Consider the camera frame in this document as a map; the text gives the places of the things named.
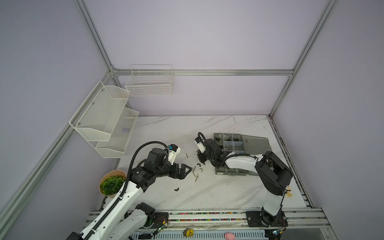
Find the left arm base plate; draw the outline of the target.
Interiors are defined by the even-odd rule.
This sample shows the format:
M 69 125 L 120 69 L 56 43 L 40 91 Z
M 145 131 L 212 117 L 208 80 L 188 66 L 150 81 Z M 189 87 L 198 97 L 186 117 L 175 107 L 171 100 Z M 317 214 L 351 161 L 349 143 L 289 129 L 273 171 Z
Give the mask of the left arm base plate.
M 163 222 L 168 222 L 169 213 L 160 212 L 154 213 L 147 218 L 144 229 L 158 229 L 163 225 Z

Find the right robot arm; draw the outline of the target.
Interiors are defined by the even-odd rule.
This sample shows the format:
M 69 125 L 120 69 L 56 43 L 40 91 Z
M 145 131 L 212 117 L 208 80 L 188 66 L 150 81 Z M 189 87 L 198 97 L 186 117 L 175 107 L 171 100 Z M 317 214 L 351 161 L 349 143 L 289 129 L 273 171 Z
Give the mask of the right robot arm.
M 213 139 L 195 138 L 200 163 L 209 161 L 215 168 L 224 166 L 256 173 L 267 189 L 266 200 L 257 221 L 270 227 L 283 219 L 283 200 L 293 178 L 291 169 L 273 152 L 261 155 L 223 151 Z

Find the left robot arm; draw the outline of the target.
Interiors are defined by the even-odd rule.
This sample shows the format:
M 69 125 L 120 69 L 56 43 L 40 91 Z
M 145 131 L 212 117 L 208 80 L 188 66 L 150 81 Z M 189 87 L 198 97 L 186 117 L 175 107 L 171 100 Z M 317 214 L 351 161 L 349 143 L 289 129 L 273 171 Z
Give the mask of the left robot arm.
M 152 149 L 142 165 L 134 168 L 130 164 L 125 183 L 109 205 L 80 233 L 72 232 L 69 240 L 126 240 L 138 229 L 156 224 L 155 209 L 145 203 L 138 204 L 127 218 L 125 214 L 157 178 L 183 180 L 192 171 L 185 164 L 175 163 L 181 151 L 178 146 L 162 145 L 161 149 Z

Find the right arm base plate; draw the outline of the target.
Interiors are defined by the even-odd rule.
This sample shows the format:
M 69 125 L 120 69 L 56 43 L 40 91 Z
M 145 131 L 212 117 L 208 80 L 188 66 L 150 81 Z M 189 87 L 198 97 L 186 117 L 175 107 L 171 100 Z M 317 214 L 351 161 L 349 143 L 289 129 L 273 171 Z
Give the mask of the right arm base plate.
M 285 213 L 280 210 L 276 216 L 272 216 L 264 210 L 247 211 L 246 218 L 249 227 L 287 227 L 288 221 Z

